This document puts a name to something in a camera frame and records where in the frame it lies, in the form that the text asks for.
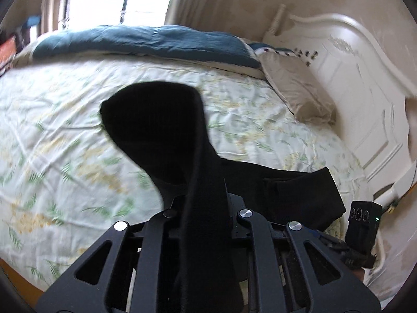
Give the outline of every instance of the patterned wallpaper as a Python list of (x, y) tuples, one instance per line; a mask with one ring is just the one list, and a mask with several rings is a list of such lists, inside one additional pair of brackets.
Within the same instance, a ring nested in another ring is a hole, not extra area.
[(261, 40), (281, 3), (298, 16), (340, 13), (354, 18), (417, 84), (417, 24), (402, 0), (223, 0), (216, 30)]

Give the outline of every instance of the pillow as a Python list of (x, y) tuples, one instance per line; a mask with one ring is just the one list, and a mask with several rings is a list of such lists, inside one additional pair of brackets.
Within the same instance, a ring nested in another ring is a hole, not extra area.
[(263, 73), (295, 119), (317, 124), (335, 123), (333, 100), (304, 62), (288, 48), (258, 45), (255, 53)]

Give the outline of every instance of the white bed headboard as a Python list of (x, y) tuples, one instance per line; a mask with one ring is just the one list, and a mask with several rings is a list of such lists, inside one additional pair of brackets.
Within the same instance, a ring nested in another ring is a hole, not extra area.
[(359, 159), (374, 193), (407, 171), (411, 187), (415, 165), (409, 156), (405, 98), (416, 96), (417, 87), (367, 29), (345, 15), (301, 18), (281, 5), (263, 42), (296, 51), (328, 91), (336, 103), (333, 128)]

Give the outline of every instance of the small black device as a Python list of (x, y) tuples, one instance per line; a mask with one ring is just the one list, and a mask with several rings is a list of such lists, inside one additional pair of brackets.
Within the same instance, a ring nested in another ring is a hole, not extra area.
[(382, 206), (375, 202), (353, 201), (351, 204), (345, 242), (367, 257), (363, 265), (365, 268), (372, 268), (375, 262), (371, 250), (375, 244), (381, 215)]

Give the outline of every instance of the orange object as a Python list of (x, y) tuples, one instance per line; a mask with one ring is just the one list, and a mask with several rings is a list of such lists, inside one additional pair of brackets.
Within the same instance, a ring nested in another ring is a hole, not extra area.
[(15, 37), (11, 37), (0, 46), (0, 69), (7, 65), (16, 55)]
[(18, 293), (30, 307), (35, 308), (43, 291), (28, 283), (19, 273), (10, 267), (3, 259), (0, 259), (0, 267), (4, 270), (11, 283), (16, 287)]

